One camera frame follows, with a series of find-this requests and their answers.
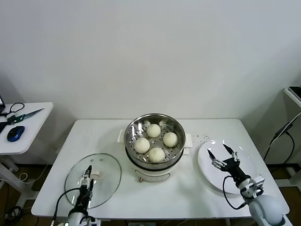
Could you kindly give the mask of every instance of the table leg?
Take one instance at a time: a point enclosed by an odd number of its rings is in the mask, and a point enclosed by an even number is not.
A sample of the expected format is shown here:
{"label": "table leg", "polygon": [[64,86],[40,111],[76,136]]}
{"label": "table leg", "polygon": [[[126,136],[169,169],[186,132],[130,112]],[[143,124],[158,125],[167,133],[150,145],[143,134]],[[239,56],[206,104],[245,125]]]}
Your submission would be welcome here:
{"label": "table leg", "polygon": [[9,156],[1,156],[0,162],[4,163],[9,169],[13,169],[14,172],[18,172],[19,168],[13,163]]}
{"label": "table leg", "polygon": [[31,187],[32,184],[24,184],[17,178],[11,171],[9,171],[5,166],[0,164],[0,178],[6,180],[6,182],[11,185],[14,189],[21,193],[17,205],[21,208],[24,206],[26,200],[35,199],[37,192],[34,192]]}
{"label": "table leg", "polygon": [[232,225],[229,218],[226,218],[225,221],[226,221],[226,226],[231,226]]}
{"label": "table leg", "polygon": [[301,192],[301,170],[295,172],[295,170],[291,167],[287,167],[286,170],[291,176],[291,178],[275,180],[278,187],[297,187],[298,190]]}

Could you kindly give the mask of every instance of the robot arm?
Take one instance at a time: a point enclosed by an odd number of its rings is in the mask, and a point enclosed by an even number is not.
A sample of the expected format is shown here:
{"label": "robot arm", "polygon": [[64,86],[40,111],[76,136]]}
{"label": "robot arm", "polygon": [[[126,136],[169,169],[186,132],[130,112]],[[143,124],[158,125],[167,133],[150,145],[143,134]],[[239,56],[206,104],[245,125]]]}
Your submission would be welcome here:
{"label": "robot arm", "polygon": [[239,167],[240,160],[237,152],[224,145],[231,158],[220,161],[208,150],[212,165],[221,171],[230,173],[235,185],[240,189],[240,194],[245,200],[244,205],[249,205],[251,216],[259,226],[292,226],[291,222],[284,214],[282,205],[272,196],[262,195],[264,178],[259,176],[252,179],[246,175]]}

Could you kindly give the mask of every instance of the floor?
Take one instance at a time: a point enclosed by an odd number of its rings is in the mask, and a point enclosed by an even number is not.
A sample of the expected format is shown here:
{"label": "floor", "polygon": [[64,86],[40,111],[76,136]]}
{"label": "floor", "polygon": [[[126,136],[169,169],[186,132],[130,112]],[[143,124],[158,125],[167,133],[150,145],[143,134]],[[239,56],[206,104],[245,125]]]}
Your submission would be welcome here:
{"label": "floor", "polygon": [[[37,178],[41,172],[43,171],[43,167],[40,166],[33,166],[33,167],[20,167],[20,170],[16,173],[16,176],[19,176],[21,173],[25,172],[29,175],[30,178]],[[34,191],[39,191],[45,181],[47,174],[50,171],[50,167],[47,167],[44,174],[41,178],[36,181],[32,187]],[[288,173],[285,169],[278,169],[277,171],[272,173],[274,179],[287,179],[289,178]],[[295,187],[288,187],[288,188],[281,188],[280,189],[283,196],[285,197],[289,207],[290,213],[288,217],[291,223],[294,226],[301,226],[301,217],[300,215],[300,207],[301,207],[301,194],[299,193],[298,189]],[[6,210],[15,206],[20,193],[16,191],[14,188],[5,184],[0,190],[0,226],[4,224],[4,215],[6,200],[7,206]],[[16,226],[48,226],[50,225],[49,218],[38,218],[31,214],[31,206],[33,205],[33,201],[28,201],[24,208],[24,213],[22,219],[18,221],[15,225]],[[232,219],[231,224],[235,225],[237,223],[237,219]],[[137,221],[128,221],[128,220],[113,220],[111,222],[102,222],[102,226],[130,226],[129,223],[137,222]],[[157,226],[178,226],[181,222],[181,226],[226,226],[224,219],[211,219],[211,220],[157,220],[155,221]]]}

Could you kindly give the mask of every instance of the glass lid rim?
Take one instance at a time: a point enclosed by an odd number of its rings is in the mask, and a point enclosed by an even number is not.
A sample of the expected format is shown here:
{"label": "glass lid rim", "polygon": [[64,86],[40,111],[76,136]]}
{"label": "glass lid rim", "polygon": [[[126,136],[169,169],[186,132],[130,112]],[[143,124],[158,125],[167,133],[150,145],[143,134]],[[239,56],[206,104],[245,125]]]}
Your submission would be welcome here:
{"label": "glass lid rim", "polygon": [[[112,158],[118,163],[118,166],[119,166],[119,168],[120,168],[120,177],[119,177],[118,185],[117,185],[116,189],[113,191],[113,193],[111,194],[111,196],[110,196],[106,201],[102,202],[101,204],[96,205],[96,206],[94,206],[94,207],[92,207],[92,208],[88,208],[88,210],[93,209],[93,208],[96,208],[96,207],[99,207],[99,206],[105,204],[105,203],[106,203],[108,200],[110,200],[110,198],[116,193],[117,189],[118,189],[119,186],[120,186],[121,177],[122,177],[122,168],[121,168],[121,165],[120,165],[119,161],[118,161],[113,155],[107,154],[107,153],[95,153],[95,154],[87,155],[86,157],[80,159],[77,163],[75,163],[75,164],[72,166],[72,168],[69,170],[69,172],[68,172],[68,174],[67,174],[67,177],[66,177],[65,183],[64,183],[64,191],[66,192],[66,183],[67,183],[67,179],[68,179],[68,176],[70,175],[70,173],[72,172],[73,168],[74,168],[80,161],[82,161],[83,159],[88,158],[88,157],[90,157],[90,156],[92,156],[92,155],[99,155],[99,154],[104,154],[104,155],[107,155],[107,156],[109,156],[109,157],[112,157]],[[67,194],[65,194],[65,197],[66,197],[66,199],[68,200],[68,202],[69,202],[72,206],[74,206],[74,204],[72,204],[71,201],[69,200]]]}

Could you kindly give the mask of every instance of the white wall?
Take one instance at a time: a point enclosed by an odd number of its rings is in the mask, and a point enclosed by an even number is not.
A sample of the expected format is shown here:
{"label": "white wall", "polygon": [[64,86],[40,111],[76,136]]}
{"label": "white wall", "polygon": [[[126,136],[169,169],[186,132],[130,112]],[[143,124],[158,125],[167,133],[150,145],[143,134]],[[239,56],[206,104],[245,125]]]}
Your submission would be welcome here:
{"label": "white wall", "polygon": [[[282,88],[301,84],[300,9],[298,0],[0,0],[0,93],[54,102],[38,137],[53,148],[75,119],[150,112],[239,118],[264,146],[275,131],[260,134],[258,123]],[[283,103],[272,114],[280,127],[287,120]]]}

